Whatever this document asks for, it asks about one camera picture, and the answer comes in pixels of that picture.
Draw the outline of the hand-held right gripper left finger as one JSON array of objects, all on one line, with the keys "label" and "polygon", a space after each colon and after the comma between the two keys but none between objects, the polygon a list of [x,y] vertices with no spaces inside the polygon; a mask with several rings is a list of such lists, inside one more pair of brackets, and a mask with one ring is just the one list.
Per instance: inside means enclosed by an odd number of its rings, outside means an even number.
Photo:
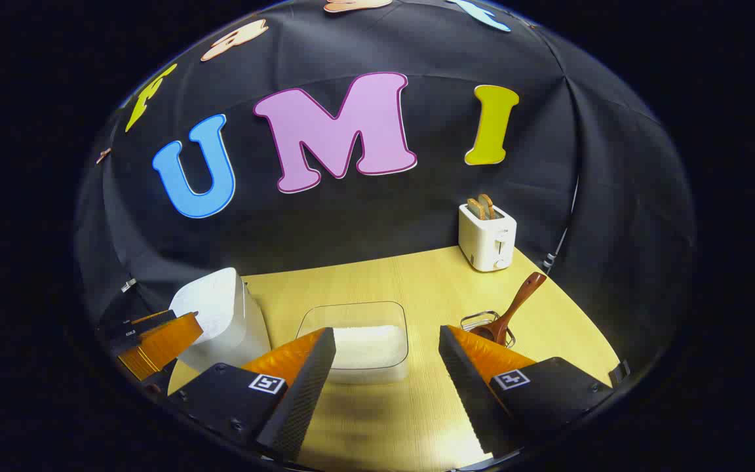
[{"label": "hand-held right gripper left finger", "polygon": [[216,363],[168,402],[230,445],[294,461],[335,354],[334,330],[319,328],[243,366]]}]

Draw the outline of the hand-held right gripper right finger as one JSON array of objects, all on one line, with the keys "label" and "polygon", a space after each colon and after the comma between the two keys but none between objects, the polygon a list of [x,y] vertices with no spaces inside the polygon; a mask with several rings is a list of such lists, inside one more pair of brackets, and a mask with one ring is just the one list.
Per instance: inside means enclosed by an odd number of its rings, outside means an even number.
[{"label": "hand-held right gripper right finger", "polygon": [[494,459],[552,439],[613,391],[560,357],[533,361],[458,326],[443,325],[438,334],[474,435]]}]

